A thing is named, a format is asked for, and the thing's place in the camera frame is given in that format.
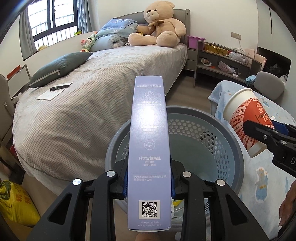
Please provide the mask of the person's hand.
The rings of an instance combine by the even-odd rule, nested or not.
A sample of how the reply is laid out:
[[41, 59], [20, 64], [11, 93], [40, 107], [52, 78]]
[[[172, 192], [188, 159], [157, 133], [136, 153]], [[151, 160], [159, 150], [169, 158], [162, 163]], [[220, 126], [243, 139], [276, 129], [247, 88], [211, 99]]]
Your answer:
[[287, 192], [286, 198], [280, 206], [279, 215], [280, 222], [278, 226], [283, 226], [292, 215], [293, 203], [295, 201], [295, 182], [292, 183], [290, 190]]

